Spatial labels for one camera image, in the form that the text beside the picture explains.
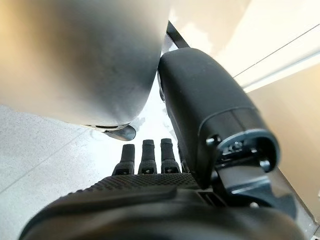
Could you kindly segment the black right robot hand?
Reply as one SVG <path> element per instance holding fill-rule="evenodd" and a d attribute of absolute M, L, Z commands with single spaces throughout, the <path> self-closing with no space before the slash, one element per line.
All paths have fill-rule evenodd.
<path fill-rule="evenodd" d="M 239 84 L 194 48 L 165 53 L 159 87 L 178 141 L 122 147 L 111 176 L 39 211 L 22 240 L 302 240 L 290 193 L 268 173 L 280 161 L 274 134 Z"/>

